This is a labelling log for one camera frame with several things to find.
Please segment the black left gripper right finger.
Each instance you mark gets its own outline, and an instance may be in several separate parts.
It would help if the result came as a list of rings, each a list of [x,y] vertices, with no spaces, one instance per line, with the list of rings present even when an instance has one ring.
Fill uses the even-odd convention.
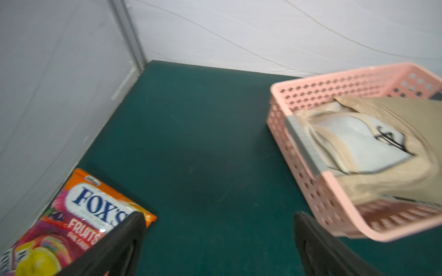
[[[294,217],[295,243],[307,276],[380,276],[305,212]]]

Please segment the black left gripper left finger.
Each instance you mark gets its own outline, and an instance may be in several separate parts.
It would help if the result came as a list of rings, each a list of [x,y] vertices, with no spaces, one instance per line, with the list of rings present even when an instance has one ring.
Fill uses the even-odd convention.
[[[145,231],[144,215],[134,212],[57,275],[133,276],[139,262]]]

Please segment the beige baseball cap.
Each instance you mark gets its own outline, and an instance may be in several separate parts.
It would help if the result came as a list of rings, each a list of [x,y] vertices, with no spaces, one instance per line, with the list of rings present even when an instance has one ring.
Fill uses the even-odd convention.
[[[354,204],[386,198],[441,207],[440,101],[341,96],[295,115]]]

